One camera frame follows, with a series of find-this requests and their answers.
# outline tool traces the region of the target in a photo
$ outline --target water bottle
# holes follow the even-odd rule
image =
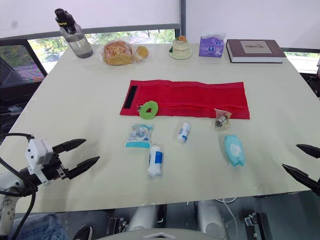
[[[76,24],[72,15],[61,8],[56,9],[54,13],[60,32],[74,54],[82,59],[90,57],[94,52],[81,27]]]

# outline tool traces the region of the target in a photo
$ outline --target bottle cap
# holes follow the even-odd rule
[[[56,15],[56,22],[62,28],[72,27],[75,24],[75,20],[70,13],[63,10],[62,8],[58,8],[54,11]]]

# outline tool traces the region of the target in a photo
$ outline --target small cake on plate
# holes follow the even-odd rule
[[[175,59],[187,59],[192,55],[192,50],[185,36],[178,36],[173,40],[169,54]]]

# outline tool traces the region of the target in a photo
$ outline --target window blind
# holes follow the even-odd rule
[[[320,49],[319,0],[186,0],[186,36],[274,39],[283,48]]]
[[[83,28],[180,24],[178,0],[0,0],[0,38],[55,32],[55,9]]]

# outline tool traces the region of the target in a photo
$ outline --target red fabric pouch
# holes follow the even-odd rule
[[[131,80],[120,115],[139,116],[139,106],[151,100],[158,103],[157,116],[215,118],[219,109],[232,119],[250,119],[243,82]]]

